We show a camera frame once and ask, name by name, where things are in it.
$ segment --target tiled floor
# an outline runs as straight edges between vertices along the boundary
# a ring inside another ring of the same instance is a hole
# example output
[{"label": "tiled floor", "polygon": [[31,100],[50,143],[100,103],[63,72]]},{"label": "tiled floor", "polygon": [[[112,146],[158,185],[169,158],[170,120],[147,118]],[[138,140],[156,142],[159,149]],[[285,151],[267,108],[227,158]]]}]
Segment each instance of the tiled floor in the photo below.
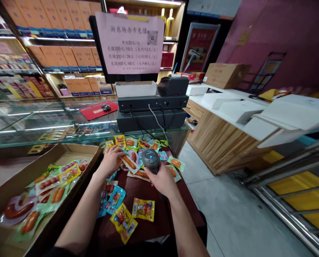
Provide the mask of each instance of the tiled floor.
[{"label": "tiled floor", "polygon": [[207,219],[210,256],[313,256],[239,181],[214,177],[187,142],[179,157],[186,164],[183,178]]}]

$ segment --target hand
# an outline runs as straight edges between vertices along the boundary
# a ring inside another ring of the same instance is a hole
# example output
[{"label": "hand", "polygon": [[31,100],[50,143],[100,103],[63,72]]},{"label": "hand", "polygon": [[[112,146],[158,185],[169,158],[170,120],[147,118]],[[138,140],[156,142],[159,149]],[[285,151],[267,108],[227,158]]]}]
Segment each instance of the hand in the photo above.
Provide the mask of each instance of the hand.
[{"label": "hand", "polygon": [[117,145],[108,148],[96,173],[100,178],[106,178],[109,174],[120,168],[122,163],[120,157],[126,155]]},{"label": "hand", "polygon": [[145,167],[146,174],[150,178],[152,185],[165,195],[169,201],[179,194],[174,177],[167,166],[160,162],[159,171],[157,175],[153,174],[148,168]]}]

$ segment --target glass display counter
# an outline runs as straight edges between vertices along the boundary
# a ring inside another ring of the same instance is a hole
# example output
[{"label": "glass display counter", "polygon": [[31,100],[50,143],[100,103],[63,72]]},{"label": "glass display counter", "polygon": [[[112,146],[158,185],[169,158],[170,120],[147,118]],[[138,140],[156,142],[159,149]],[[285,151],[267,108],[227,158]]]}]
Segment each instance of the glass display counter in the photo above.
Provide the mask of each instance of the glass display counter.
[{"label": "glass display counter", "polygon": [[[38,154],[56,143],[104,144],[120,134],[117,112],[88,121],[79,108],[101,101],[50,102],[24,105],[0,105],[0,148],[30,146],[28,154]],[[190,128],[167,130],[173,154],[179,154]],[[156,138],[165,139],[163,131],[149,131]],[[150,140],[145,131],[125,133],[126,136]]]}]

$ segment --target receipt printer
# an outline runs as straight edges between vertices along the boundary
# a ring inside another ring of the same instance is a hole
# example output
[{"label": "receipt printer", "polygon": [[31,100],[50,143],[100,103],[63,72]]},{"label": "receipt printer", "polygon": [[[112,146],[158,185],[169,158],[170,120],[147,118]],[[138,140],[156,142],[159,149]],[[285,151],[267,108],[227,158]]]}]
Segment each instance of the receipt printer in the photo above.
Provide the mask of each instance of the receipt printer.
[{"label": "receipt printer", "polygon": [[185,95],[189,79],[186,77],[163,77],[157,86],[161,96]]}]

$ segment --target dark wooden table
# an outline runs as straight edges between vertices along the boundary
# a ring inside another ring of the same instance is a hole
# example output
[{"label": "dark wooden table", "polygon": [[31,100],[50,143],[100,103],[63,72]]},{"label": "dark wooden table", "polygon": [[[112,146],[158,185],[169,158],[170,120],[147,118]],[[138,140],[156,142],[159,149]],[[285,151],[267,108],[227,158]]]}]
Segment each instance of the dark wooden table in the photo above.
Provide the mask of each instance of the dark wooden table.
[{"label": "dark wooden table", "polygon": [[[171,234],[171,221],[169,220],[165,202],[159,198],[158,191],[156,188],[151,186],[151,183],[139,178],[128,177],[126,171],[118,171],[118,174],[114,180],[118,180],[118,186],[125,189],[126,196],[123,203],[130,212],[132,211],[135,197],[143,200],[155,201],[154,222],[140,218],[136,219],[138,226],[131,235],[127,245],[136,244],[145,240]],[[185,204],[187,205],[189,213],[193,218],[195,226],[204,226],[205,223],[201,218],[200,212],[197,209],[183,178],[177,182],[177,186]],[[99,218],[96,221],[94,233],[89,247],[90,249],[94,248],[94,252],[105,251],[124,246],[124,243],[121,241],[120,234],[116,231],[114,224],[110,221],[110,217],[111,215],[107,214],[105,217]]]}]

